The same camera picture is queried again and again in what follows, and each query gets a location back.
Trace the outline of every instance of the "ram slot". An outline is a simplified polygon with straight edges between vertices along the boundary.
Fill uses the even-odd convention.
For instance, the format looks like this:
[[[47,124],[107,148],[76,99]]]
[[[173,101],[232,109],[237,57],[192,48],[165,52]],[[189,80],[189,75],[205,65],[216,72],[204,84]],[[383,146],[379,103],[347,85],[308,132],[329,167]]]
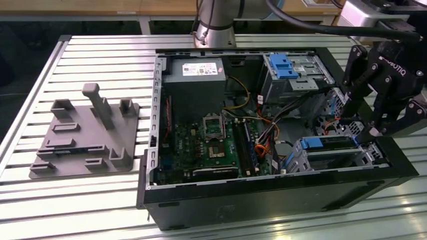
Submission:
[[[253,148],[253,143],[251,141],[251,131],[249,131],[249,126],[248,123],[244,121],[243,122],[243,126],[244,126],[244,133],[245,133],[245,148],[247,148],[247,152],[249,155],[249,159],[252,162],[252,167],[255,169],[255,172],[259,171],[259,160],[256,158],[256,153],[255,153],[255,148]]]
[[[232,124],[232,135],[235,141],[235,149],[239,157],[241,175],[249,177],[253,174],[255,169],[252,166],[251,154],[247,145],[245,126],[241,122],[235,122]]]

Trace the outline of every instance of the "power supply label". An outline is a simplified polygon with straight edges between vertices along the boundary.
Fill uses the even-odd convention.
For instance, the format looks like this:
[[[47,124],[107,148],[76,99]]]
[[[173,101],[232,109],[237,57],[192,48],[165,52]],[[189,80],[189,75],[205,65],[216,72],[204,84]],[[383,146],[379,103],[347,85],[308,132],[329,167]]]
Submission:
[[[207,63],[185,63],[181,66],[183,76],[217,75],[219,70],[215,62]]]

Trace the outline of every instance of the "gray plastic stand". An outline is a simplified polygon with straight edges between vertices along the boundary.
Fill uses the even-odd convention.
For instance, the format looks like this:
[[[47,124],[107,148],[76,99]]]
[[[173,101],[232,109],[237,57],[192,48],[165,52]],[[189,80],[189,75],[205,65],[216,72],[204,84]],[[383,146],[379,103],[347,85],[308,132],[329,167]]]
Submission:
[[[139,123],[139,104],[121,99],[109,105],[100,86],[87,83],[83,95],[92,106],[73,106],[68,99],[53,102],[55,117],[44,136],[29,178],[52,178],[128,172]]]

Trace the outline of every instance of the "green motherboard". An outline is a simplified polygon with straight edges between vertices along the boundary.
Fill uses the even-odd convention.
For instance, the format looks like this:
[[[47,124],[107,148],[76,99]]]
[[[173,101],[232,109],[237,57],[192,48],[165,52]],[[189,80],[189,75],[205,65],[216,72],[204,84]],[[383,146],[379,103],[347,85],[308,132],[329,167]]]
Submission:
[[[241,168],[243,155],[239,152],[239,142],[235,140],[233,127],[236,123],[225,120],[200,121],[188,124],[176,124],[172,143],[163,143],[160,150],[160,168],[157,174],[159,184],[180,184],[188,181],[192,171],[197,170],[233,170],[237,178],[248,177]],[[247,121],[248,137],[251,144],[259,137],[257,124]],[[207,139],[207,135],[221,133],[221,139]],[[268,175],[269,168],[265,162],[256,166],[256,174],[252,176]]]

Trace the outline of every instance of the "slotted aluminum surface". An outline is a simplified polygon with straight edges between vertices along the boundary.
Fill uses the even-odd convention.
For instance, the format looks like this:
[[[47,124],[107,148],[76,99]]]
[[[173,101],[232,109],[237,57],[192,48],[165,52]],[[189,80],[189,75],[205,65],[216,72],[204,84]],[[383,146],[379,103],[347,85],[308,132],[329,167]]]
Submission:
[[[327,47],[344,68],[352,42],[325,35],[237,35],[237,47]],[[84,83],[100,85],[109,103],[141,106],[135,155],[148,142],[155,49],[189,49],[184,35],[73,36],[59,42],[0,146],[0,239],[400,239],[426,237],[427,130],[398,138],[420,176],[350,209],[161,232],[136,210],[139,160],[127,174],[31,180],[29,165],[48,130],[55,99],[88,105]]]

